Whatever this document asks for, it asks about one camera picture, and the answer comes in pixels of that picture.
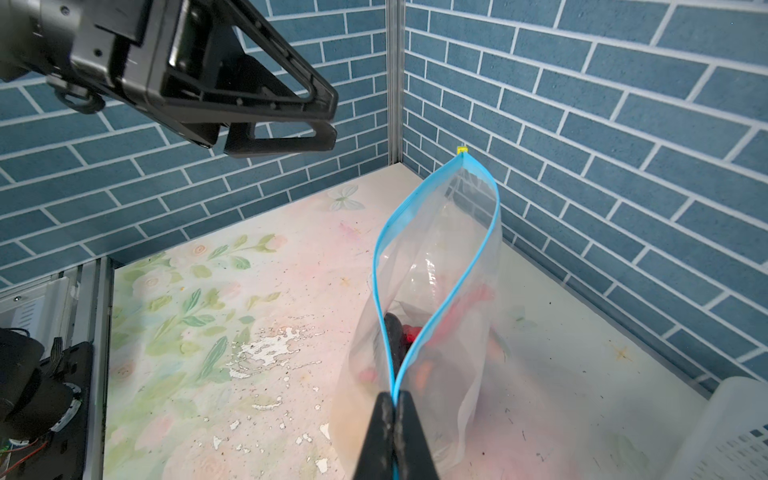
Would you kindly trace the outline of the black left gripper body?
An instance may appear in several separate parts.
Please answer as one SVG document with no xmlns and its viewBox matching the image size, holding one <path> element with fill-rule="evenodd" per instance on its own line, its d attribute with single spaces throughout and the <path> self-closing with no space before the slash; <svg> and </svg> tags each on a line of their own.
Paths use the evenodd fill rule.
<svg viewBox="0 0 768 480">
<path fill-rule="evenodd" d="M 160 97 L 184 1 L 4 1 L 1 80 L 31 72 L 66 107 L 95 114 L 119 100 L 185 140 L 210 148 L 215 123 L 184 122 Z"/>
</svg>

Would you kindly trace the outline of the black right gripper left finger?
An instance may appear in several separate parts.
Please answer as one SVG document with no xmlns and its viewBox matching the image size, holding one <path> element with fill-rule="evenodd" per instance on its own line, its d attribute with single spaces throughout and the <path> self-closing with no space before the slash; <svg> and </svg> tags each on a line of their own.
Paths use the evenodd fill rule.
<svg viewBox="0 0 768 480">
<path fill-rule="evenodd" d="M 376 397 L 353 480 L 392 480 L 395 471 L 395 407 L 392 397 Z"/>
</svg>

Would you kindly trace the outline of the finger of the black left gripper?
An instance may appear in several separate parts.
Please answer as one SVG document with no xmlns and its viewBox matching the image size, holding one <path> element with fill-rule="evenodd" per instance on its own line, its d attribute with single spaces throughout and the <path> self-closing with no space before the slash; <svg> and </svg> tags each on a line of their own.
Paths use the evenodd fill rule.
<svg viewBox="0 0 768 480">
<path fill-rule="evenodd" d="M 334 148 L 336 129 L 328 122 L 310 122 L 314 131 L 310 137 L 260 138 L 255 135 L 255 123 L 232 124 L 224 145 L 224 153 L 234 158 L 261 155 L 323 152 Z"/>
<path fill-rule="evenodd" d="M 183 1 L 167 104 L 188 121 L 329 122 L 338 93 L 248 1 Z"/>
</svg>

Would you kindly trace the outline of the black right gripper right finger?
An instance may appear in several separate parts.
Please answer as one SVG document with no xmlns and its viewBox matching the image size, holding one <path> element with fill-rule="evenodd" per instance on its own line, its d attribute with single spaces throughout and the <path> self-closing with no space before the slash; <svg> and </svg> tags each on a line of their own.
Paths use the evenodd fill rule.
<svg viewBox="0 0 768 480">
<path fill-rule="evenodd" d="M 413 397 L 401 391 L 395 406 L 393 434 L 393 478 L 438 480 Z"/>
</svg>

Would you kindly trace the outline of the clear zip top bag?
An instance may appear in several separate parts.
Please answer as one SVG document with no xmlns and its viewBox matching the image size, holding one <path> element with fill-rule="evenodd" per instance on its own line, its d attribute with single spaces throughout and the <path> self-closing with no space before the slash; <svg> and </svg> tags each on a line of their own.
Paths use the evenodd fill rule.
<svg viewBox="0 0 768 480">
<path fill-rule="evenodd" d="M 450 302 L 486 283 L 451 341 L 429 348 Z M 375 244 L 371 291 L 342 364 L 330 439 L 352 479 L 376 397 L 411 393 L 439 478 L 577 479 L 575 432 L 548 382 L 579 309 L 552 275 L 503 239 L 500 191 L 465 151 L 393 212 Z M 393 375 L 384 316 L 431 314 Z"/>
</svg>

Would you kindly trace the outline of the red chili pepper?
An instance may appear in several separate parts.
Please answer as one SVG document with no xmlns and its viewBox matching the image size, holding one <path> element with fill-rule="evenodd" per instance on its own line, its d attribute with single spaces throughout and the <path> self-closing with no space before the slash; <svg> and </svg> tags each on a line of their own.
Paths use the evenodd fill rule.
<svg viewBox="0 0 768 480">
<path fill-rule="evenodd" d="M 437 348 L 450 342 L 471 310 L 483 306 L 485 302 L 490 302 L 495 297 L 495 289 L 486 283 L 473 287 L 468 293 L 458 295 L 443 313 L 432 335 L 426 341 L 426 346 Z M 395 333 L 394 343 L 400 349 L 400 355 L 404 356 L 416 342 L 431 314 L 407 302 L 400 302 L 398 306 L 402 308 L 405 320 L 397 316 L 396 326 L 399 326 L 400 330 L 399 333 Z"/>
</svg>

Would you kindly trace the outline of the long black food piece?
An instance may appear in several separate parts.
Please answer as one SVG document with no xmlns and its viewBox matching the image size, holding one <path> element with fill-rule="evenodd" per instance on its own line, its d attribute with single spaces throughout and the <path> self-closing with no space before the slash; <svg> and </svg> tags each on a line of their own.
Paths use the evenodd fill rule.
<svg viewBox="0 0 768 480">
<path fill-rule="evenodd" d="M 393 375 L 396 376 L 408 350 L 403 325 L 393 313 L 384 316 L 387 341 L 392 359 Z"/>
</svg>

